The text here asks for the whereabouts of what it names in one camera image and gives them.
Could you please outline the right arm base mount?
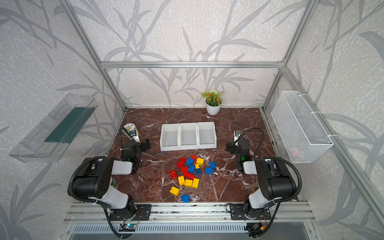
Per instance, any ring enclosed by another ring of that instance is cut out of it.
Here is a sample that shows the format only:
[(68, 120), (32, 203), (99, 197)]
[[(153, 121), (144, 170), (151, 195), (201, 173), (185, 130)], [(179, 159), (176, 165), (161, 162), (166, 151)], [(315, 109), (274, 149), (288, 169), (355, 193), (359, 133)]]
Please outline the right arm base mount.
[(240, 220), (270, 220), (271, 212), (269, 209), (259, 208), (254, 209), (248, 203), (234, 204), (229, 203), (226, 205), (226, 210), (231, 215), (231, 220), (240, 221)]

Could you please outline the long red lego brick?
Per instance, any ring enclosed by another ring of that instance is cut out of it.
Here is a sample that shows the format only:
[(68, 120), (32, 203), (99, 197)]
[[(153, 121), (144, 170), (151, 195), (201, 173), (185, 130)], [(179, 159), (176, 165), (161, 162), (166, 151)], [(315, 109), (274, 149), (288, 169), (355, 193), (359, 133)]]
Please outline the long red lego brick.
[(184, 164), (186, 163), (186, 161), (187, 160), (184, 157), (181, 157), (180, 160), (178, 161), (178, 163), (176, 164), (176, 167), (181, 169), (184, 166)]

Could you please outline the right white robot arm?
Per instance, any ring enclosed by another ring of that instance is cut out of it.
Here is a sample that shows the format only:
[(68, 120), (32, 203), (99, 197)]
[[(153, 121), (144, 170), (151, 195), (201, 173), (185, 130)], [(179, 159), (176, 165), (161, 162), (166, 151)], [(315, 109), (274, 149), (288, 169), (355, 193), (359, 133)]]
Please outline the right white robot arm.
[(256, 175), (258, 178), (258, 189), (244, 202), (246, 214), (293, 200), (300, 193), (302, 177), (289, 161), (276, 156), (258, 158), (251, 155), (248, 140), (229, 142), (226, 144), (226, 151), (237, 157), (236, 164), (241, 173)]

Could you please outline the blue lego brick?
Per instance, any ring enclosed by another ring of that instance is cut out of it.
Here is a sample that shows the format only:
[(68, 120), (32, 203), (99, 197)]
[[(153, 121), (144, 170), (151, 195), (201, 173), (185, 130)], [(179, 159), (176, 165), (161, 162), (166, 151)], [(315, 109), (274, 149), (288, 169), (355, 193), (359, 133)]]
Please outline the blue lego brick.
[(190, 167), (192, 164), (194, 164), (195, 160), (192, 158), (189, 158), (186, 162), (187, 166)]

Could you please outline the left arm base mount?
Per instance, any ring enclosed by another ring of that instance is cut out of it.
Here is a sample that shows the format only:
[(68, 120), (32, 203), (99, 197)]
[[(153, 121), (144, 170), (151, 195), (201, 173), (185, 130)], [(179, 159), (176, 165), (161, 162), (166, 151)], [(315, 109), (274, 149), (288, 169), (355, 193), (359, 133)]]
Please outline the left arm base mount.
[(137, 204), (125, 209), (112, 209), (109, 213), (111, 221), (148, 221), (151, 214), (151, 204)]

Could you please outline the yellow lego tall brick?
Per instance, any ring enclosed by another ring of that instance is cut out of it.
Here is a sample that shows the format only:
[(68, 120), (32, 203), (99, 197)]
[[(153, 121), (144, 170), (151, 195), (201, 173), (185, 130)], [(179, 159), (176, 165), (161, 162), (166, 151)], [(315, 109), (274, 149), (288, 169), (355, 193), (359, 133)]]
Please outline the yellow lego tall brick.
[(184, 186), (185, 185), (185, 178), (184, 178), (184, 176), (179, 176), (178, 177), (178, 182), (179, 182), (179, 186)]

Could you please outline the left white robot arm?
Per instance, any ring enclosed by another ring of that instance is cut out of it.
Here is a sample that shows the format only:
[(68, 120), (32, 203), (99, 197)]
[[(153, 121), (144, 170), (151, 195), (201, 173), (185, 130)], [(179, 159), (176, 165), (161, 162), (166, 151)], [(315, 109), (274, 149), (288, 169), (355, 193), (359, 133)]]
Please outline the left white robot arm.
[(75, 170), (68, 185), (68, 195), (81, 202), (96, 203), (105, 210), (127, 211), (134, 214), (133, 197), (112, 187), (112, 176), (135, 174), (141, 166), (141, 154), (151, 149), (144, 143), (128, 141), (121, 158), (98, 156), (86, 158)]

